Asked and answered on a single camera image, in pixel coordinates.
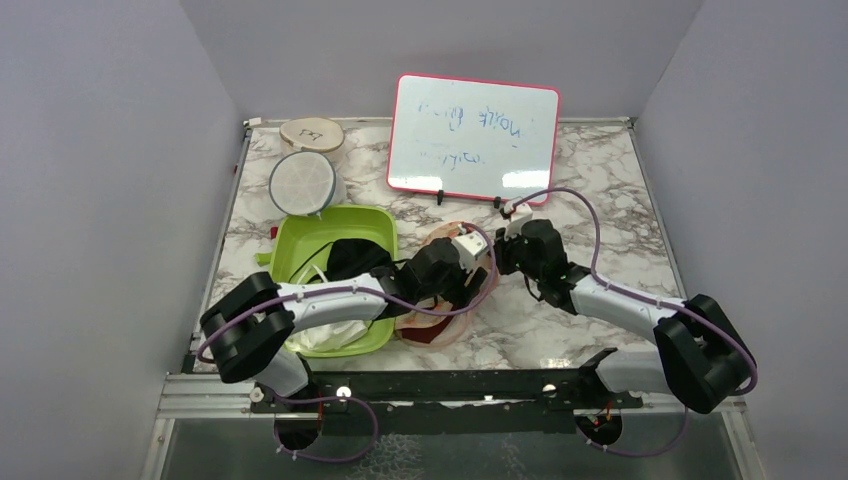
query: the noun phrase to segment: green tray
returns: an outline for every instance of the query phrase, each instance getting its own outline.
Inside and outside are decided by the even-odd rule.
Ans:
[[[271,253],[257,253],[256,263],[270,265],[271,278],[275,282],[297,280],[301,271],[295,271],[310,255],[327,242],[342,238],[365,238],[385,248],[393,260],[397,260],[397,226],[392,215],[382,208],[363,205],[335,205],[321,212],[321,216],[289,216],[280,223],[277,240]],[[327,267],[330,249],[325,248],[303,269],[313,263],[322,269]],[[395,320],[386,319],[371,323],[362,338],[329,352],[300,352],[306,357],[347,357],[373,352],[392,337]]]

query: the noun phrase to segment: black wire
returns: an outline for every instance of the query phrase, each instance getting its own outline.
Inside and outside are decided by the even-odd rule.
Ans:
[[[307,264],[307,263],[309,263],[309,261],[310,261],[310,260],[312,260],[313,258],[315,258],[315,255],[318,255],[319,253],[323,252],[325,248],[329,247],[329,246],[330,246],[330,245],[332,245],[333,243],[335,243],[335,240],[333,240],[332,242],[327,242],[327,243],[325,243],[323,247],[321,247],[321,248],[319,248],[318,250],[316,250],[316,251],[315,251],[315,253],[313,253],[312,255],[310,255],[310,256],[309,256],[309,258],[307,258],[306,260],[304,260],[304,261],[303,261],[303,263],[301,263],[301,264],[300,264],[300,266],[299,266],[299,267],[297,267],[297,270],[295,270],[295,271],[294,271],[294,273],[292,273],[292,276],[291,276],[291,277],[289,277],[289,280],[288,280],[286,283],[291,283],[292,278],[294,278],[294,276],[295,276],[295,275],[297,275],[297,272],[299,272],[299,271],[300,271],[303,267],[305,267],[305,266],[306,266],[306,264]]]
[[[533,294],[533,290],[530,290],[530,279],[527,278],[527,275],[524,275],[524,286],[527,287],[527,293],[529,293],[530,296],[533,297],[534,300],[536,300],[537,302],[542,301],[542,295],[541,294],[536,296],[536,295]]]

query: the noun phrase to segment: whiteboard stand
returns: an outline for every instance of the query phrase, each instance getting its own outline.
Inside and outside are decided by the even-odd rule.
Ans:
[[[398,79],[386,182],[444,197],[513,199],[550,187],[552,87],[407,73]],[[547,195],[529,202],[540,205]]]

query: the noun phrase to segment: white marble surface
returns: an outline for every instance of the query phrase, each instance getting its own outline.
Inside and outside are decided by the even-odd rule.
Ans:
[[[348,201],[377,205],[397,220],[401,257],[412,255],[434,228],[471,221],[490,234],[504,225],[492,205],[448,198],[441,206],[431,195],[404,193],[386,185],[387,121],[348,123],[342,148],[330,159],[344,176]],[[210,305],[260,269],[256,252],[272,248],[269,231],[282,213],[268,196],[268,175],[284,154],[277,128],[253,132],[233,207]],[[645,181],[627,129],[574,126],[558,129],[554,184],[584,193],[601,219],[599,271],[614,281],[651,293],[676,295],[674,276]],[[535,209],[560,230],[569,259],[588,265],[593,242],[591,218],[576,200],[552,196]],[[643,349],[647,342],[602,321],[573,316],[537,304],[520,275],[502,278],[454,344],[422,349],[392,339],[380,350],[355,357],[310,359],[317,370],[508,369],[578,366],[605,347]],[[210,371],[197,364],[195,371]]]

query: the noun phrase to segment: metal frame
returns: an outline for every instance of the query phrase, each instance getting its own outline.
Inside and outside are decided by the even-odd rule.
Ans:
[[[390,121],[390,118],[342,118],[336,119],[343,126],[355,126],[357,123]],[[242,145],[241,157],[238,162],[238,170],[230,190],[229,204],[224,214],[219,236],[218,248],[215,251],[213,262],[207,279],[206,288],[203,292],[202,303],[198,318],[206,308],[214,284],[215,274],[223,249],[223,241],[229,227],[230,217],[233,212],[238,185],[241,180],[244,162],[249,149],[253,128],[273,128],[281,125],[285,120],[268,120],[254,124],[246,128]],[[618,118],[561,118],[560,123],[570,125],[593,125],[593,126],[624,126],[628,130],[634,153],[636,155],[642,177],[648,191],[648,196],[657,222],[663,236],[663,242],[669,257],[674,278],[678,290],[685,296],[680,272],[674,259],[674,252],[668,240],[668,233],[662,221],[659,207],[655,201],[650,180],[645,172],[645,166],[636,142],[633,129],[633,119],[629,117]],[[192,336],[191,349],[197,346],[200,337],[199,324],[195,325]],[[156,420],[151,436],[150,447],[144,463],[141,478],[143,480],[155,480],[161,478],[167,460],[167,454],[173,437],[174,426],[177,419],[287,419],[287,420],[317,420],[316,413],[252,413],[250,391],[253,389],[252,382],[238,384],[224,384],[215,374],[181,374],[167,375],[156,413]],[[666,395],[644,395],[642,396],[644,407],[641,409],[627,410],[624,415],[656,415],[681,412],[680,403],[676,399]],[[722,415],[727,429],[728,439],[736,457],[736,462],[742,478],[760,480],[764,479],[763,469],[751,437],[750,428],[745,420],[744,413],[747,410],[743,397],[731,397],[716,407],[714,412]],[[594,410],[574,410],[575,415],[595,413]]]

